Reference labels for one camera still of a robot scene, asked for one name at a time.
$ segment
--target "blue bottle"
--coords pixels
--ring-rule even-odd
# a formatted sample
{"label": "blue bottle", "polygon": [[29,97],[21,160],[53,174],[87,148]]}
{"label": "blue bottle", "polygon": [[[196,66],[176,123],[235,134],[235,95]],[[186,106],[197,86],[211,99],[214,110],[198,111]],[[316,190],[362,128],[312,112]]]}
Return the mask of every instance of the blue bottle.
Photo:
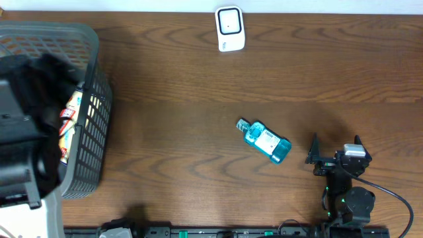
{"label": "blue bottle", "polygon": [[277,136],[260,122],[250,125],[247,121],[240,119],[237,128],[244,132],[244,141],[247,144],[258,149],[277,165],[282,163],[291,150],[291,142]]}

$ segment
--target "gray plastic basket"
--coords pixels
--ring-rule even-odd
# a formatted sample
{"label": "gray plastic basket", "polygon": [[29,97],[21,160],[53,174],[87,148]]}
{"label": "gray plastic basket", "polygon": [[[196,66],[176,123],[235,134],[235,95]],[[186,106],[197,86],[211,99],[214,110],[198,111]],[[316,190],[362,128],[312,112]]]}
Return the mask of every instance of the gray plastic basket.
{"label": "gray plastic basket", "polygon": [[84,24],[0,22],[0,57],[51,53],[85,71],[85,84],[67,166],[59,168],[63,198],[83,198],[99,182],[112,91],[97,63],[98,37]]}

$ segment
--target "wooden tabletop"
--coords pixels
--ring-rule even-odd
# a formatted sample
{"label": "wooden tabletop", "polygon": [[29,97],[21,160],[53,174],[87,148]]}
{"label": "wooden tabletop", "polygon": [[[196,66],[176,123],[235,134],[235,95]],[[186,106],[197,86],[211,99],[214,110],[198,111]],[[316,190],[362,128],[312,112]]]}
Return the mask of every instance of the wooden tabletop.
{"label": "wooden tabletop", "polygon": [[[326,180],[304,164],[362,138],[364,179],[414,208],[423,233],[423,16],[244,14],[247,43],[221,53],[213,14],[4,12],[83,22],[100,38],[114,104],[98,190],[63,203],[67,226],[129,216],[183,226],[317,223]],[[240,117],[291,140],[279,166],[243,141]],[[398,237],[408,210],[376,195],[372,225]]]}

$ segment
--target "food wrapper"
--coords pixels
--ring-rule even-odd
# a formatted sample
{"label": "food wrapper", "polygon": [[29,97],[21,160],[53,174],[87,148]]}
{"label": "food wrapper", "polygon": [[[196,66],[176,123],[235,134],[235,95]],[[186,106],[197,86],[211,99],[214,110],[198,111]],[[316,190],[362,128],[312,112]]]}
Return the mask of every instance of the food wrapper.
{"label": "food wrapper", "polygon": [[79,107],[81,105],[82,92],[75,91],[72,97],[66,104],[66,108],[60,113],[61,118],[70,118],[63,121],[63,125],[59,130],[61,136],[59,140],[59,147],[61,150],[60,162],[67,165],[69,159],[69,152],[72,146],[72,137],[75,134],[75,123],[78,120]]}

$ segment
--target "white backdrop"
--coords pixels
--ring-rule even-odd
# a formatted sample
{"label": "white backdrop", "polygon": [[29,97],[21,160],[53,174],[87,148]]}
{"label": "white backdrop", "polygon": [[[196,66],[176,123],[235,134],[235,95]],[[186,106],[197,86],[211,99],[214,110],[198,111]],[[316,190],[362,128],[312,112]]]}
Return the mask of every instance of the white backdrop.
{"label": "white backdrop", "polygon": [[214,12],[237,5],[245,13],[423,14],[423,0],[0,0],[4,10]]}

